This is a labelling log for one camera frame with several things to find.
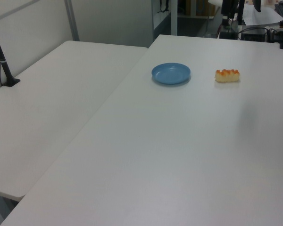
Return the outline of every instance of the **white wall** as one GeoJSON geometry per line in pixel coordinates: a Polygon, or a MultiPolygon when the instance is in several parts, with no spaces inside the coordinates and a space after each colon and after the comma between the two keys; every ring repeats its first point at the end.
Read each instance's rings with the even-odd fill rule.
{"type": "MultiPolygon", "coordinates": [[[[170,14],[171,11],[171,0],[169,0],[169,11],[164,13],[158,13],[160,11],[159,0],[152,0],[153,8],[153,26],[154,29],[170,14]]],[[[166,0],[162,0],[162,10],[166,8],[166,0]]]]}
{"type": "Polygon", "coordinates": [[[29,5],[38,0],[0,0],[0,16],[8,13],[12,10],[16,10],[20,7],[23,8],[24,5],[29,5]]]}
{"type": "Polygon", "coordinates": [[[0,20],[0,44],[13,76],[67,40],[72,35],[63,0],[40,0],[0,20]]]}
{"type": "Polygon", "coordinates": [[[81,41],[149,47],[151,0],[73,0],[81,41]]]}

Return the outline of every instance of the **tabletop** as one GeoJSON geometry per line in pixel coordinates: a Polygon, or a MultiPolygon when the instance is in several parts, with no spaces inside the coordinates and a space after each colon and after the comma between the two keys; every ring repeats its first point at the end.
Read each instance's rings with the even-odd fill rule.
{"type": "Polygon", "coordinates": [[[0,88],[0,195],[19,201],[146,48],[67,41],[0,88]]]}
{"type": "Polygon", "coordinates": [[[283,50],[159,36],[11,225],[283,226],[283,50]],[[190,81],[154,82],[167,62],[190,81]],[[216,69],[238,69],[240,82],[217,83],[216,69]]]}

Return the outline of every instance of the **plate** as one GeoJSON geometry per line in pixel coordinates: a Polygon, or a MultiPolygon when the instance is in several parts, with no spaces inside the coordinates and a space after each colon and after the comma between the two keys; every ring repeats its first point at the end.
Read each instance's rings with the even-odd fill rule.
{"type": "Polygon", "coordinates": [[[183,64],[165,63],[152,70],[154,80],[164,84],[178,84],[190,79],[191,71],[183,64]]]}

